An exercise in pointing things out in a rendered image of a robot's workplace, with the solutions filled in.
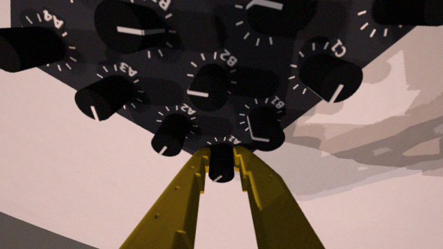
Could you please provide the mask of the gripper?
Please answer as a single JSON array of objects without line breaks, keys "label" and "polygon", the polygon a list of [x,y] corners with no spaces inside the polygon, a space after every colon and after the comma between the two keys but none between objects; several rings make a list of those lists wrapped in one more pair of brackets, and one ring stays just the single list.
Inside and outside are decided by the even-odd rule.
[{"label": "gripper", "polygon": [[[282,177],[245,147],[233,147],[248,193],[258,249],[325,249]],[[210,148],[181,168],[119,249],[194,249]]]}]

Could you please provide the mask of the black knob box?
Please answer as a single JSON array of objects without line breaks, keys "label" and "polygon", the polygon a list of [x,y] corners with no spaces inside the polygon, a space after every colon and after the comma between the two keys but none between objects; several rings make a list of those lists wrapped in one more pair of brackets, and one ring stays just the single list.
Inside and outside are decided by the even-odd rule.
[{"label": "black knob box", "polygon": [[0,69],[39,68],[86,116],[153,133],[159,155],[210,148],[208,176],[227,183],[233,147],[281,147],[416,26],[443,26],[443,0],[10,0]]}]

